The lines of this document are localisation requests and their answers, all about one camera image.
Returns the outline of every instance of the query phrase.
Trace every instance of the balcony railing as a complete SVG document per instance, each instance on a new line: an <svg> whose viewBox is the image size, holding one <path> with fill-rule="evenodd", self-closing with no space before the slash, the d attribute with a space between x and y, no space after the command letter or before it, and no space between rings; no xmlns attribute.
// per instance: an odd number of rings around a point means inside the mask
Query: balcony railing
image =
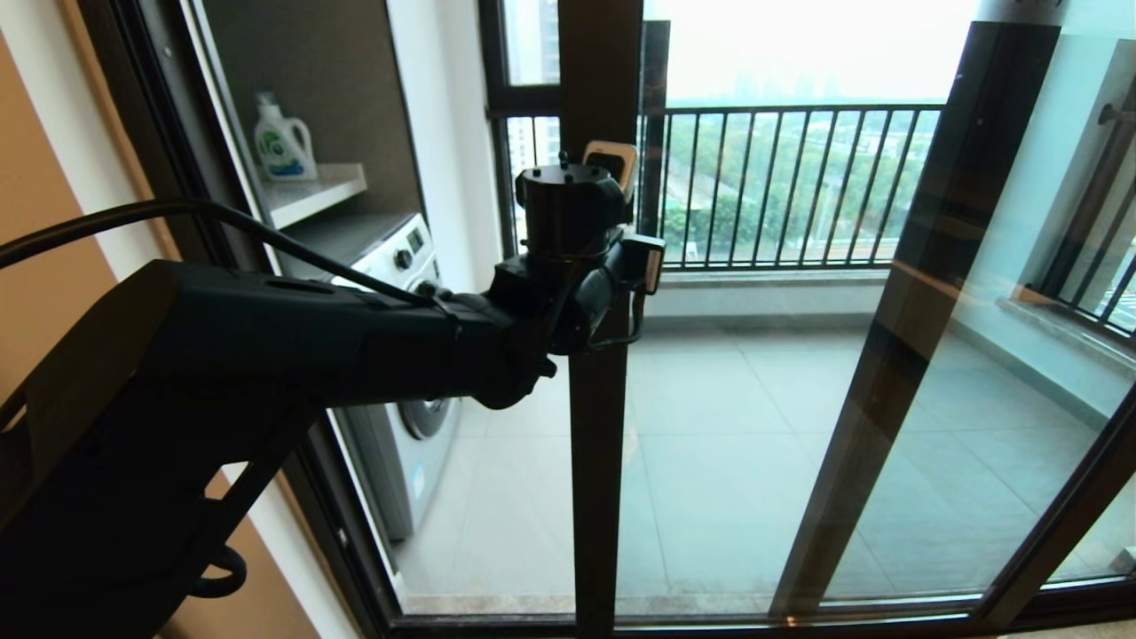
<svg viewBox="0 0 1136 639"><path fill-rule="evenodd" d="M640 125L636 225L667 241L668 269L884 266L941 110L919 103L649 113ZM546 132L557 125L553 117L509 119L509 174L517 164L552 161L559 135ZM513 213L520 243L524 214Z"/></svg>

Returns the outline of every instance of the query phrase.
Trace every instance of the door frame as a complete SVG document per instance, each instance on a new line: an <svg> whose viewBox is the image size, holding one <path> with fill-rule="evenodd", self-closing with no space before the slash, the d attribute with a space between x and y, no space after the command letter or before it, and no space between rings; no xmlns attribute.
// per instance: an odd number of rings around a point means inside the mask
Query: door frame
<svg viewBox="0 0 1136 639"><path fill-rule="evenodd" d="M482 6L487 3L495 5L493 0L482 0ZM202 89L201 69L162 61L164 56L158 53L157 38L160 35L162 43L173 48L175 60L194 59L190 53L190 27L178 11L158 11L156 5L153 0L80 0L127 135L142 159L156 196L207 197L235 208L247 208L235 175L216 163L217 157L227 157L227 153L220 151L224 149L223 125ZM600 15L607 19L596 20ZM562 3L560 18L561 86L570 91L552 94L558 94L561 102L566 147L579 151L582 142L592 138L633 142L634 118L638 113L642 0L627 3L573 0ZM612 48L595 47L599 41L595 38L613 39L610 40ZM483 42L492 43L492 38ZM601 67L604 73L598 74ZM599 111L596 105L610 105L610 108ZM1018 115L1028 121L1028 111ZM264 251L237 234L193 218L186 218L185 224L172 221L170 226L186 259L226 267L268 268ZM922 269L941 273L932 268L934 266L922 265ZM626 308L617 305L602 330L612 334L625 332L626 324L616 317L626 317ZM886 360L895 370L910 370L902 368L910 365L925 370L926 359L933 352L911 349L907 340L896 338L895 331L877 329L874 343L882 347L879 352L887 354ZM924 359L921 364L917 355ZM1136 395L1129 392L1121 409L1113 415L1104 433L977 607L974 598L966 601L969 612L961 609L958 601L935 601L934 598L843 607L827 607L817 600L818 616L810 620L812 624L792 628L784 625L784 615L795 609L791 606L782 611L782 619L617 620L615 569L621 479L618 462L625 371L625 349L582 356L570 363L576 571L577 587L583 589L578 592L577 605L587 608L579 622L566 615L401 616L394 588L384 570L378 545L366 525L364 505L354 493L332 425L325 420L312 428L308 440L290 458L285 473L344 599L366 636L942 637L1136 616L1136 581L1131 578L1089 580L1069 587L1043 586L1051 569L1068 555L1136 471L1136 459L1124 454L1136 446ZM887 412L889 423L894 425L895 415L903 412L905 405L893 406ZM876 450L874 462L880 467L887 448L889 442ZM592 464L586 473L583 472L585 460ZM826 467L830 467L822 474L840 468L834 464L835 460L829 464L826 459ZM810 505L810 511L813 511L812 522L832 518L832 513L826 514L824 508L818 511ZM791 563L805 565L808 546L795 548ZM822 576L817 572L799 572L812 575L813 589L817 576ZM793 581L788 586L787 592L793 596L787 599L799 597L801 600L799 583L804 582ZM884 619L882 613L889 616ZM895 621L895 615L905 619ZM615 626L617 621L633 625Z"/></svg>

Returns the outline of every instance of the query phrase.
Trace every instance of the black cable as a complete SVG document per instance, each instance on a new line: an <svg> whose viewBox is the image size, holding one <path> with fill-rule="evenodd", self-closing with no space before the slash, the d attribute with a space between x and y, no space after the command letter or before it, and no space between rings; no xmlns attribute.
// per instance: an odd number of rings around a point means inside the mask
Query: black cable
<svg viewBox="0 0 1136 639"><path fill-rule="evenodd" d="M360 273L350 266L344 266L334 259L324 257L284 233L257 222L252 217L216 202L203 200L149 200L128 204L103 211L92 213L75 219L68 219L41 231L30 233L0 246L0 268L23 262L41 252L61 247L95 233L170 215L199 214L224 222L229 226L244 231L261 242L302 259L332 275L339 275L376 292L404 301L412 306L433 306L434 300L404 291L398 287L376 280Z"/></svg>

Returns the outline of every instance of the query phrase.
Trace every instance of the sky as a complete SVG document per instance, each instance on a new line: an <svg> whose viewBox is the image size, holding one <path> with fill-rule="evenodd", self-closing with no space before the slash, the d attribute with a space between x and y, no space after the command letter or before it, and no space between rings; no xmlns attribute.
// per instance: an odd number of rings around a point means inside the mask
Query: sky
<svg viewBox="0 0 1136 639"><path fill-rule="evenodd" d="M975 0L646 0L669 19L667 102L945 101Z"/></svg>

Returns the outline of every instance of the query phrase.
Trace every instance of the beige wall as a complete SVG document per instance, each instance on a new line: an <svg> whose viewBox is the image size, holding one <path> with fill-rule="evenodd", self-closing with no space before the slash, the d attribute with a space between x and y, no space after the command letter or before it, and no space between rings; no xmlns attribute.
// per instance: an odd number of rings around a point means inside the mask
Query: beige wall
<svg viewBox="0 0 1136 639"><path fill-rule="evenodd" d="M0 242L82 215L72 186L0 32ZM86 239L0 271L0 398L115 284L99 244ZM211 493L226 489L224 478ZM186 599L166 639L318 637L248 520L229 540L249 581L225 599Z"/></svg>

